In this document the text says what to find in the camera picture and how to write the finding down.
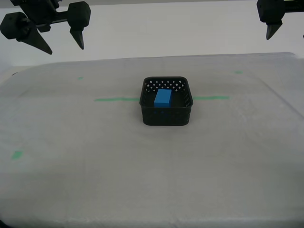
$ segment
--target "basket rim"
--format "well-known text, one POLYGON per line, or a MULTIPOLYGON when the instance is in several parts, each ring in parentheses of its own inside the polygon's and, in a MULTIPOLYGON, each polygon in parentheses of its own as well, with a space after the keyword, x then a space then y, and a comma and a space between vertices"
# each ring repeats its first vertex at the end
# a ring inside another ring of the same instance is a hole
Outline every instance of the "basket rim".
POLYGON ((163 77, 163 76, 158 76, 158 77, 147 77, 143 80, 143 84, 142 84, 142 92, 141 92, 141 98, 139 100, 139 105, 141 106, 141 108, 153 108, 153 109, 172 109, 172 107, 161 107, 161 108, 158 108, 158 107, 146 107, 144 105, 142 105, 142 101, 143 101, 143 93, 144 93, 144 87, 145 87, 145 82, 147 80, 150 80, 150 79, 157 79, 157 78, 176 78, 176 79, 183 79, 186 81, 186 88, 188 89, 188 92, 189 92, 189 96, 190 96, 190 105, 188 107, 174 107, 174 109, 177 109, 177 108, 180 108, 180 109, 187 109, 187 108, 191 108, 193 106, 193 99, 192 99, 192 94, 191 94, 191 91, 190 91, 190 87, 189 87, 189 83, 188 83, 188 80, 185 78, 185 77, 181 77, 181 76, 168 76, 168 77, 163 77))

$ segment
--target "blue block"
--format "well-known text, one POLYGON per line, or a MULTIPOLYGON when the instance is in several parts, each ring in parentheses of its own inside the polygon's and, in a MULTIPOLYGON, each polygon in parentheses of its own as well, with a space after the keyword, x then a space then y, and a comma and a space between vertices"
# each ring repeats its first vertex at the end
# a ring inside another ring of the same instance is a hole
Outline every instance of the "blue block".
POLYGON ((155 108, 170 108, 171 107, 171 93, 170 89, 159 89, 154 100, 155 108))

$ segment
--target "white tablecloth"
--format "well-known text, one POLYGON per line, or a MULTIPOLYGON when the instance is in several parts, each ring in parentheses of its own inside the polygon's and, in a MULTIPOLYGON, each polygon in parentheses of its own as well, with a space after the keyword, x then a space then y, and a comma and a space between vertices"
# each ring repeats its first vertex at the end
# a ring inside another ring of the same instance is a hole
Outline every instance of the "white tablecloth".
POLYGON ((0 219, 16 228, 302 228, 303 72, 290 53, 19 72, 0 86, 0 219), (138 101, 95 101, 138 98, 149 76, 188 79, 188 125, 146 126, 138 101))

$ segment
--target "black plastic basket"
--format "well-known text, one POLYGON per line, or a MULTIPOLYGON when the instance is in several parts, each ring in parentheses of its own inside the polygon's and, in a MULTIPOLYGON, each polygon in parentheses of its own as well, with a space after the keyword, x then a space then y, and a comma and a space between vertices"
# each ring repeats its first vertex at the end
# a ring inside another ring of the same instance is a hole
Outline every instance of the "black plastic basket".
POLYGON ((148 77, 143 82, 139 104, 142 119, 149 126, 183 126, 189 122, 193 100, 188 81, 184 77, 148 77), (159 89, 171 89, 171 107, 155 108, 159 89))

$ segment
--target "green tape mark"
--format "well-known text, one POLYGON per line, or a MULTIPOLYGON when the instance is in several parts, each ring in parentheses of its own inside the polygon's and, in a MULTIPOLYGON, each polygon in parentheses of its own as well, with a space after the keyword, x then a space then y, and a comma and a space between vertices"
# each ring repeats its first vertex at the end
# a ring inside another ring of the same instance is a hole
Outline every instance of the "green tape mark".
POLYGON ((16 160, 16 159, 21 158, 22 155, 23 155, 22 151, 15 151, 14 154, 13 154, 13 156, 11 158, 12 158, 12 160, 16 160))
POLYGON ((135 98, 127 98, 127 97, 114 97, 114 98, 98 98, 95 99, 94 101, 139 101, 140 99, 135 97, 135 98))
POLYGON ((228 100, 229 96, 194 96, 193 100, 228 100))

